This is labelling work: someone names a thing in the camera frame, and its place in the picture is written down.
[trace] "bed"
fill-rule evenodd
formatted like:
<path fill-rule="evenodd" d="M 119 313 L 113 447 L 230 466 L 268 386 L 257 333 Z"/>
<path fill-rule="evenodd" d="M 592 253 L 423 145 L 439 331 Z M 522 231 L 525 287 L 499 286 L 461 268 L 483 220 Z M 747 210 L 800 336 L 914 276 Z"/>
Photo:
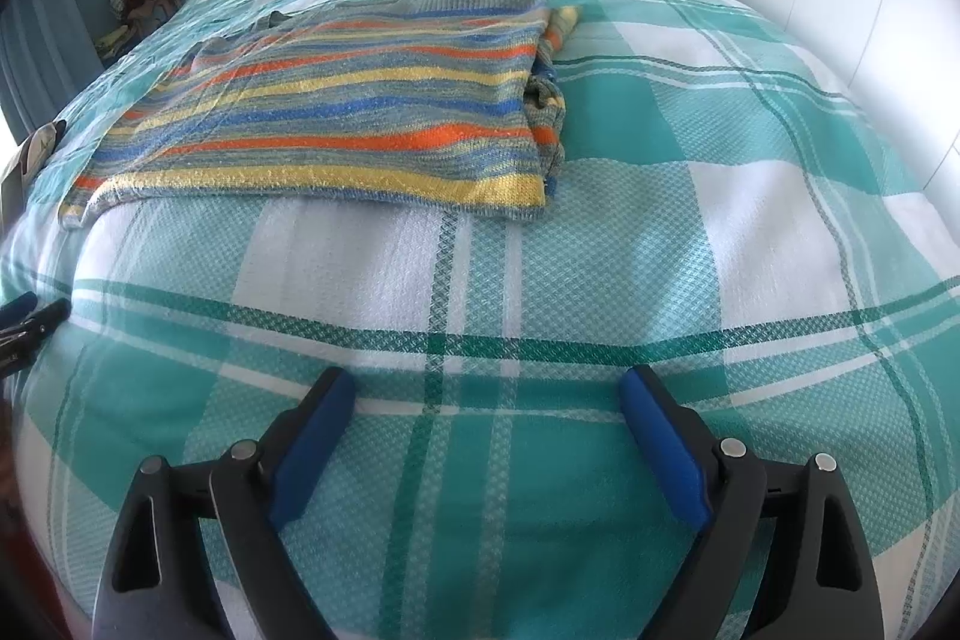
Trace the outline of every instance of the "bed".
<path fill-rule="evenodd" d="M 340 637 L 636 636 L 691 542 L 618 411 L 649 362 L 762 458 L 835 456 L 909 636 L 960 568 L 960 249 L 823 64 L 735 1 L 550 0 L 581 17 L 536 223 L 222 196 L 61 228 L 99 138 L 192 44 L 331 1 L 189 0 L 64 110 L 3 245 L 3 300 L 73 302 L 18 378 L 16 458 L 77 605 L 142 458 L 219 455 L 342 365 L 352 426 L 283 535 Z"/>

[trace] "curtain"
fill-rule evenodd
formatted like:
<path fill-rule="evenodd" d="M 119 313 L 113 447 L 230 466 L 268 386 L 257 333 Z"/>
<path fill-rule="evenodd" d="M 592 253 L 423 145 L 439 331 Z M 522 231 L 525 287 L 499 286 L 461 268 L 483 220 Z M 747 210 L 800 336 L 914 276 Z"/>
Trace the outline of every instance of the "curtain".
<path fill-rule="evenodd" d="M 117 25 L 109 0 L 8 1 L 0 14 L 0 108 L 18 143 L 102 73 L 93 41 Z"/>

